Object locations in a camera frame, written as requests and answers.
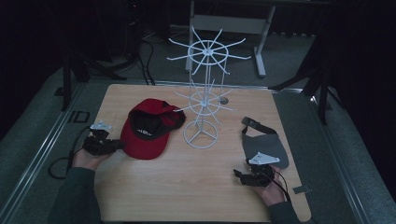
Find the dark background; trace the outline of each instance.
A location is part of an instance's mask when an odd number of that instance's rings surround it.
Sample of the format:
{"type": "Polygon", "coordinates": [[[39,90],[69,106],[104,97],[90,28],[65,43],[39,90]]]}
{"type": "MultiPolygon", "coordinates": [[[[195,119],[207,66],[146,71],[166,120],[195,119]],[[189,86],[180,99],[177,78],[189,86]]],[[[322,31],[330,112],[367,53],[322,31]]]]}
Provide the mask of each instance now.
{"type": "MultiPolygon", "coordinates": [[[[131,19],[112,17],[111,13],[108,14],[109,10],[101,5],[104,2],[85,0],[69,5],[70,20],[64,24],[70,25],[71,31],[76,28],[86,34],[85,38],[76,35],[72,39],[94,59],[111,59],[112,52],[118,52],[117,46],[108,41],[111,39],[108,36],[117,39],[120,35],[115,34],[124,24],[120,24],[120,27],[111,24],[118,24],[117,20],[123,23],[131,19]]],[[[169,36],[169,24],[189,24],[189,1],[134,2],[141,6],[134,15],[162,34],[163,38],[169,36]]],[[[265,18],[263,12],[268,8],[213,2],[216,4],[198,1],[196,10],[205,14],[265,18]]],[[[336,49],[337,60],[328,66],[332,71],[331,84],[337,89],[379,173],[395,198],[396,3],[374,0],[338,3],[342,6],[333,10],[323,7],[280,6],[276,9],[270,32],[272,35],[317,35],[316,49],[311,50],[306,57],[313,66],[326,60],[330,49],[336,49]]],[[[35,1],[1,1],[0,31],[2,138],[45,80],[61,68],[63,48],[49,29],[48,23],[43,20],[35,1]]]]}

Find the black strap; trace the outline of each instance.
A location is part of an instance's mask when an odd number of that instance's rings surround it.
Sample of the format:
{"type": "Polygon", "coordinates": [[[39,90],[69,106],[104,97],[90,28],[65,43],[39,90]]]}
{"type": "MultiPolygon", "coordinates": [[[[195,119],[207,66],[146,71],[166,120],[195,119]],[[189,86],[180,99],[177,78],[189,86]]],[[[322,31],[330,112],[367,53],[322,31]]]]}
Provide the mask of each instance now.
{"type": "Polygon", "coordinates": [[[276,133],[276,131],[274,129],[269,128],[265,125],[262,125],[259,122],[257,122],[256,120],[248,118],[248,117],[244,117],[242,119],[242,123],[247,125],[247,127],[244,130],[242,130],[242,133],[247,133],[248,127],[254,128],[257,131],[262,132],[262,133],[276,133]]]}

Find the red baseball cap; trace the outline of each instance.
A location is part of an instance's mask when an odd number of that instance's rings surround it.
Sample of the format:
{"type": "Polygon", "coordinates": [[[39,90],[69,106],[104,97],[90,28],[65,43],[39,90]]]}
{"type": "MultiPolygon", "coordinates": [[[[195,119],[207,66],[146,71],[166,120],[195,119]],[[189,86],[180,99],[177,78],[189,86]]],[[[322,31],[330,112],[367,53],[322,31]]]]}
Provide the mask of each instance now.
{"type": "Polygon", "coordinates": [[[123,151],[139,160],[152,160],[165,150],[171,131],[180,128],[186,116],[165,101],[146,99],[129,112],[121,131],[123,151]]]}

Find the sleeve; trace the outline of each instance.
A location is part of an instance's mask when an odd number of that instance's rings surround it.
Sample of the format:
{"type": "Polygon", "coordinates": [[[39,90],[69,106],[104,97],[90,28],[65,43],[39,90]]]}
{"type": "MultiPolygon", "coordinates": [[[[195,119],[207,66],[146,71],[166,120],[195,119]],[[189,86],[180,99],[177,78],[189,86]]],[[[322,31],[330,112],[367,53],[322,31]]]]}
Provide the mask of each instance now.
{"type": "Polygon", "coordinates": [[[93,188],[94,177],[93,170],[79,167],[69,170],[49,212],[49,224],[101,223],[99,204],[93,188]]]}
{"type": "Polygon", "coordinates": [[[276,203],[268,207],[271,223],[273,224],[300,224],[293,206],[289,202],[276,203]]]}

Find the tabletop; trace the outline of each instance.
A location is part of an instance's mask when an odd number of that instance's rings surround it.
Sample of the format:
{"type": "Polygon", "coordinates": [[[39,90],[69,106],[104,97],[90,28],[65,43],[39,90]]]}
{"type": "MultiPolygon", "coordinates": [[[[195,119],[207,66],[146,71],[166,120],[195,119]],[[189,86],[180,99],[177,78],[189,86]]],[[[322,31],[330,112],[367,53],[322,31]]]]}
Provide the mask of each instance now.
{"type": "MultiPolygon", "coordinates": [[[[220,109],[214,117],[205,119],[218,129],[216,143],[199,149],[187,144],[183,131],[196,114],[184,110],[185,124],[172,131],[163,154],[157,159],[141,161],[118,150],[99,167],[95,192],[103,221],[232,221],[264,222],[269,214],[251,187],[240,184],[233,169],[248,173],[242,148],[243,117],[257,120],[273,128],[287,151],[290,166],[281,171],[289,187],[293,207],[301,221],[311,218],[303,193],[293,188],[301,181],[290,147],[277,113],[272,93],[264,89],[213,88],[224,95],[230,109],[220,109]]],[[[184,108],[190,95],[186,86],[110,85],[99,109],[96,121],[112,125],[109,138],[119,139],[129,111],[147,98],[166,101],[184,108]]]]}

